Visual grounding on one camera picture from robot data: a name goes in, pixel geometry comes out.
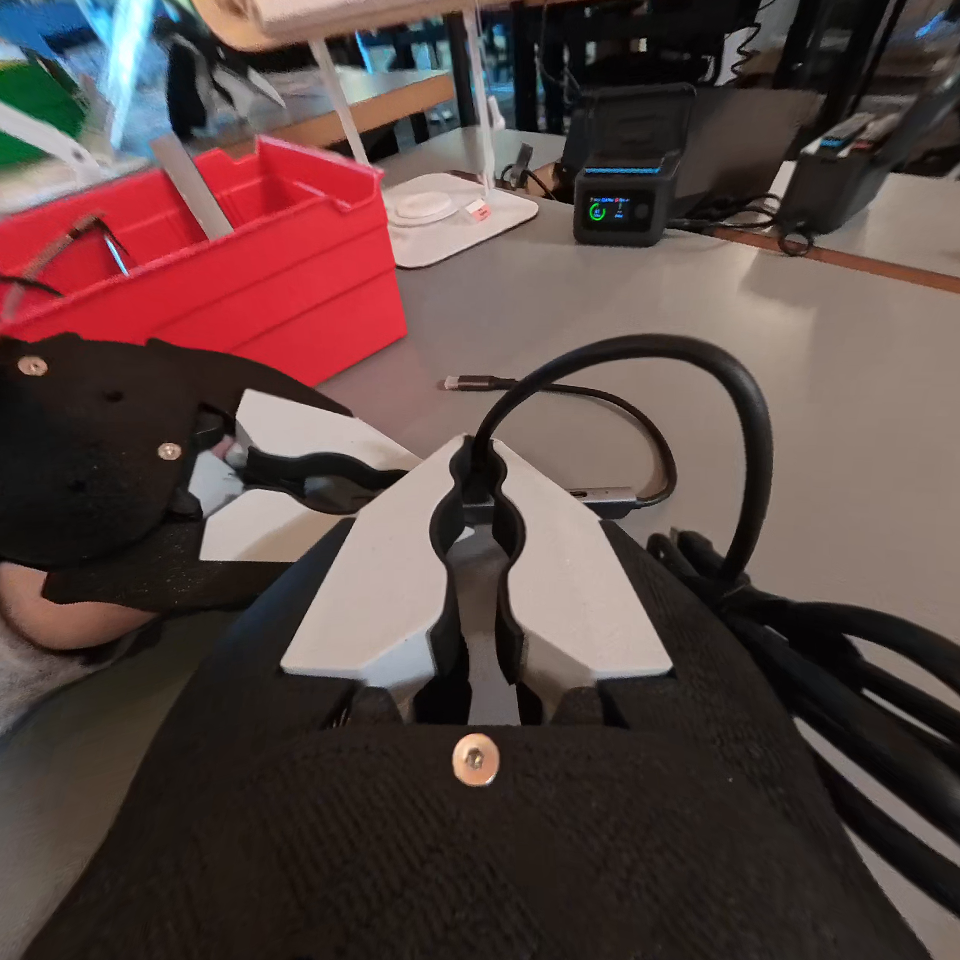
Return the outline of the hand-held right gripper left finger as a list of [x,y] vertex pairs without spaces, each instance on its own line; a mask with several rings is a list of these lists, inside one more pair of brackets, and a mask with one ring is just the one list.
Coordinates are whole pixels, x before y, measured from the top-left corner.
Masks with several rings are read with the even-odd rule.
[[470,439],[452,438],[364,507],[280,666],[387,690],[401,715],[464,724],[470,655],[450,549],[468,534]]

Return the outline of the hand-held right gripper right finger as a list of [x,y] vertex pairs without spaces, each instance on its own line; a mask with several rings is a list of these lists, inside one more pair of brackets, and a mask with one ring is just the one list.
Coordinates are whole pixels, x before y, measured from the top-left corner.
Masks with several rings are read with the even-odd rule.
[[509,555],[498,633],[510,681],[553,718],[570,690],[666,676],[673,662],[599,516],[500,440],[491,463],[499,543]]

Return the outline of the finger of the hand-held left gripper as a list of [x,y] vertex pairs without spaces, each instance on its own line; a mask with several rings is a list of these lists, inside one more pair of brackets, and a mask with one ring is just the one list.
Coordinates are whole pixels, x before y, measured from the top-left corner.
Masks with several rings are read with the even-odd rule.
[[362,419],[260,390],[245,390],[235,428],[247,490],[327,515],[356,513],[422,462]]
[[294,563],[344,519],[286,493],[246,488],[220,458],[198,458],[188,484],[203,517],[204,562]]

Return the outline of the person's left forearm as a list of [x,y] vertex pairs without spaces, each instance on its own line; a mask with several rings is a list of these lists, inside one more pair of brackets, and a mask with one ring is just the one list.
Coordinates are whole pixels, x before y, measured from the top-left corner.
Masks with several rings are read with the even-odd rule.
[[129,656],[153,627],[131,630],[111,642],[73,651],[51,651],[1,627],[1,739],[55,694]]

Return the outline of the person's left hand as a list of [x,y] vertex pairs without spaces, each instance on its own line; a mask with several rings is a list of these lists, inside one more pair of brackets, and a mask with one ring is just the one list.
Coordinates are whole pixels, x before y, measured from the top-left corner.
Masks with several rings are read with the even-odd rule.
[[76,652],[115,642],[158,615],[109,603],[57,604],[43,595],[47,574],[1,564],[1,618],[21,640],[53,652]]

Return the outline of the red plastic bin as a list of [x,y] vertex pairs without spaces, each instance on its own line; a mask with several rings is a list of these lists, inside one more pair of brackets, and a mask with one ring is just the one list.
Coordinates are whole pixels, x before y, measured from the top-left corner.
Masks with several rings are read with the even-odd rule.
[[317,386],[407,333],[381,183],[339,153],[259,137],[239,158],[196,160],[233,231],[210,239],[162,169],[7,217],[2,275],[25,278],[84,217],[110,229],[69,242],[2,330],[234,354]]

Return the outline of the white desk lamp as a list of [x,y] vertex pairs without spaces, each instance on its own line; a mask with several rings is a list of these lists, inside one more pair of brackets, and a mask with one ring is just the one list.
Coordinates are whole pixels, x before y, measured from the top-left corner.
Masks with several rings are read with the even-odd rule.
[[487,94],[474,1],[198,1],[199,18],[228,47],[246,53],[306,43],[339,118],[354,160],[371,166],[354,122],[328,39],[435,15],[458,15],[469,57],[467,88],[479,121],[482,171],[478,182],[424,174],[383,191],[395,264],[422,269],[474,248],[534,219],[531,198],[496,187],[494,109]]

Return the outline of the grey metal strip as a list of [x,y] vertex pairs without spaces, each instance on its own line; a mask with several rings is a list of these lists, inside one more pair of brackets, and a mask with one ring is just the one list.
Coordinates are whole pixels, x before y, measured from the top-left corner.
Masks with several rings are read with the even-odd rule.
[[182,141],[169,133],[151,140],[149,146],[204,236],[211,241],[230,236],[233,225]]

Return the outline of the green plastic bin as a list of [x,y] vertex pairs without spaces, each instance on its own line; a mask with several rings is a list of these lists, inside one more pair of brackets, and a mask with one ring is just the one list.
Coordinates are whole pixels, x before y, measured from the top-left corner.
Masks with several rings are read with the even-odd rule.
[[87,118],[78,88],[55,76],[37,60],[2,60],[1,102],[78,138]]

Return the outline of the black power station lit screen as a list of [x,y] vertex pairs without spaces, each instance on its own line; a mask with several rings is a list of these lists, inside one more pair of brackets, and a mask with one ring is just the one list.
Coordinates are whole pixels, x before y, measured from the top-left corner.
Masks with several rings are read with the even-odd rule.
[[696,98],[688,83],[586,91],[560,158],[583,246],[648,248],[663,237]]

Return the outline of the black power station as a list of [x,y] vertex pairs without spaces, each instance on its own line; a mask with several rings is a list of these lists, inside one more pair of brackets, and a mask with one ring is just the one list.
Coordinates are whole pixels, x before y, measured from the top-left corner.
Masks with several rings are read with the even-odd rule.
[[782,238],[808,241],[843,227],[877,196],[927,122],[912,110],[858,112],[798,154],[775,223]]

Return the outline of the dark flat panel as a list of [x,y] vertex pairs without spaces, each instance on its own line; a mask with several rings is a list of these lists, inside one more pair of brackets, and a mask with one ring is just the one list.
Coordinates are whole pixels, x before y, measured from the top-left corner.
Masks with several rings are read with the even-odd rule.
[[671,217],[685,218],[707,201],[766,193],[822,101],[810,90],[698,88]]

